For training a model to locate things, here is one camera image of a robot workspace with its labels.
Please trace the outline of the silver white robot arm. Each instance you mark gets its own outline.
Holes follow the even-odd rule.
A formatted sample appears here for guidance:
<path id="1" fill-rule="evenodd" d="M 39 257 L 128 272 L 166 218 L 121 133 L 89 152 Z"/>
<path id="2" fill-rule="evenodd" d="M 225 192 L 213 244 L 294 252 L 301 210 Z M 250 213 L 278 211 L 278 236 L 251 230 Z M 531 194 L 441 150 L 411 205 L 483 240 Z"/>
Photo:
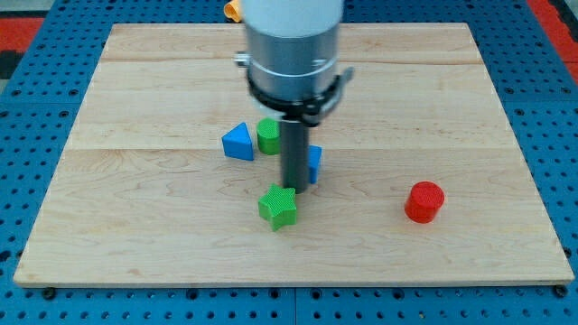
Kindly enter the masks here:
<path id="1" fill-rule="evenodd" d="M 280 122 L 316 127 L 340 103 L 353 69 L 337 73 L 343 0 L 243 0 L 254 105 Z"/>

